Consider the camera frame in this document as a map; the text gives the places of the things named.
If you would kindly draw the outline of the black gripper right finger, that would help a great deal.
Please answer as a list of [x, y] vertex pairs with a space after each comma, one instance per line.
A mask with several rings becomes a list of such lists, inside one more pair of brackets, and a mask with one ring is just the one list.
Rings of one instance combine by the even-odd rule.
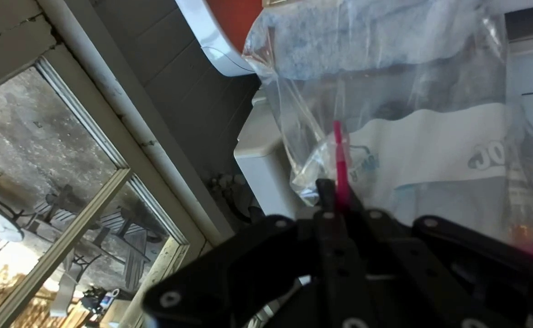
[[389, 275], [428, 328], [533, 328], [533, 253], [439, 215], [411, 226], [347, 199], [349, 235], [371, 275]]

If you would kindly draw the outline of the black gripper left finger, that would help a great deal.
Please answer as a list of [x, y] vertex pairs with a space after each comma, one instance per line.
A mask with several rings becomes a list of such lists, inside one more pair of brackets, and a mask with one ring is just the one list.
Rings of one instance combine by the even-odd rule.
[[355, 328], [366, 321], [364, 279], [349, 221], [357, 197], [320, 180], [311, 219], [271, 215], [154, 284], [143, 310], [156, 328], [243, 328], [287, 295], [282, 328]]

